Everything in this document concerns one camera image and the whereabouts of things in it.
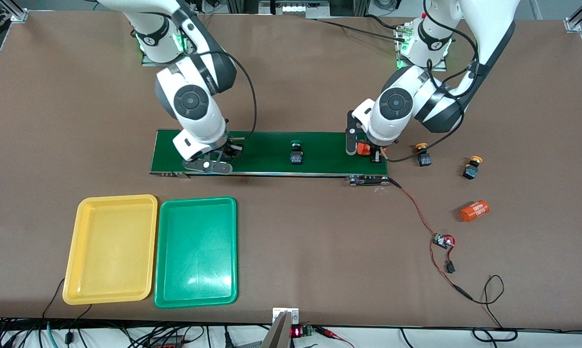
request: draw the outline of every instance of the table surface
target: table surface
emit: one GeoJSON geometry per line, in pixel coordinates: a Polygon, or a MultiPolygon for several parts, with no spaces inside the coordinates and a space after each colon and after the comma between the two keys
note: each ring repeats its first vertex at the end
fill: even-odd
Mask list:
{"type": "MultiPolygon", "coordinates": [[[[386,33],[370,19],[343,22],[386,33]]],[[[582,329],[582,42],[562,22],[516,25],[463,127],[431,150],[434,164],[395,163],[390,174],[437,232],[456,237],[456,284],[479,298],[489,275],[503,277],[491,310],[504,326],[582,329]],[[460,174],[473,155],[484,163],[469,181],[460,174]],[[475,200],[491,211],[462,222],[458,209],[475,200]]],[[[377,97],[395,68],[392,42],[313,20],[216,15],[209,29],[251,74],[260,131],[343,131],[347,111],[377,97]]],[[[0,56],[0,316],[41,315],[65,274],[81,200],[149,193],[236,198],[237,302],[160,310],[149,297],[97,304],[87,317],[268,322],[273,307],[293,306],[322,324],[493,326],[434,269],[430,234],[396,187],[149,175],[156,130],[178,124],[129,31],[121,13],[91,11],[12,25],[0,56]]],[[[470,58],[464,40],[450,52],[451,71],[470,58]]],[[[231,130],[251,127],[240,72],[216,101],[231,130]]],[[[436,138],[411,121],[389,154],[436,138]]],[[[58,299],[47,315],[83,309],[58,299]]]]}

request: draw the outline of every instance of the white robotic arm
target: white robotic arm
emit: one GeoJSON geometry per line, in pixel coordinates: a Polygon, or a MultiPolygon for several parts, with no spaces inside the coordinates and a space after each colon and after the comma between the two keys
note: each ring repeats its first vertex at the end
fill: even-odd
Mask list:
{"type": "MultiPolygon", "coordinates": [[[[163,18],[158,36],[169,27],[179,28],[196,47],[196,53],[181,58],[156,76],[156,95],[167,112],[184,128],[173,143],[184,166],[196,170],[230,173],[224,163],[242,151],[229,141],[226,121],[212,98],[235,83],[237,70],[231,58],[216,42],[196,13],[182,0],[99,0],[104,6],[122,11],[134,26],[139,40],[145,41],[156,28],[154,20],[163,18]]],[[[147,55],[166,51],[164,47],[150,49],[147,55]]]]}
{"type": "MultiPolygon", "coordinates": [[[[412,33],[401,51],[415,65],[397,70],[377,101],[368,99],[351,113],[366,133],[371,154],[378,154],[378,147],[394,143],[412,117],[430,132],[450,132],[458,125],[463,110],[510,41],[519,1],[432,0],[428,15],[410,24],[412,33]],[[437,79],[433,83],[424,68],[428,60],[441,60],[452,36],[451,30],[436,22],[456,27],[463,16],[478,41],[478,57],[474,57],[456,88],[437,79]]],[[[349,145],[347,152],[355,153],[349,145]]]]}

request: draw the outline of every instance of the orange component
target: orange component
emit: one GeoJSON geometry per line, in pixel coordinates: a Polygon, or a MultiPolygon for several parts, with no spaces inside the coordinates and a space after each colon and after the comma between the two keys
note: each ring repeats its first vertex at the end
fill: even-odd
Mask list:
{"type": "Polygon", "coordinates": [[[489,211],[490,207],[488,206],[488,203],[485,201],[477,201],[472,205],[468,205],[467,207],[460,209],[460,216],[465,222],[469,222],[475,220],[478,218],[478,216],[486,214],[489,211]]]}
{"type": "Polygon", "coordinates": [[[370,145],[364,143],[357,143],[357,154],[363,156],[370,156],[370,145]]]}

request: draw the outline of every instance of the orange cylinder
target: orange cylinder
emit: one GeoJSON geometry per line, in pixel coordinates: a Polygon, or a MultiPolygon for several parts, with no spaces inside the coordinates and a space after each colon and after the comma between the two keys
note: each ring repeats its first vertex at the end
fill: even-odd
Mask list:
{"type": "Polygon", "coordinates": [[[486,214],[489,211],[490,207],[488,206],[488,203],[485,201],[477,201],[471,205],[468,205],[467,207],[464,207],[463,209],[460,209],[460,216],[463,218],[463,221],[469,222],[475,220],[478,218],[478,216],[486,214]]]}

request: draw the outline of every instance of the gray circular joint cap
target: gray circular joint cap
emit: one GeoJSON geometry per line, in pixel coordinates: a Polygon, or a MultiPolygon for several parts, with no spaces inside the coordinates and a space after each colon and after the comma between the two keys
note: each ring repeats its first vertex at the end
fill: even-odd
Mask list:
{"type": "Polygon", "coordinates": [[[391,88],[385,91],[379,99],[379,111],[386,119],[401,119],[406,117],[413,108],[413,97],[402,88],[391,88]]]}
{"type": "Polygon", "coordinates": [[[199,86],[183,86],[175,93],[173,104],[180,116],[194,120],[201,119],[207,114],[209,96],[199,86]]]}

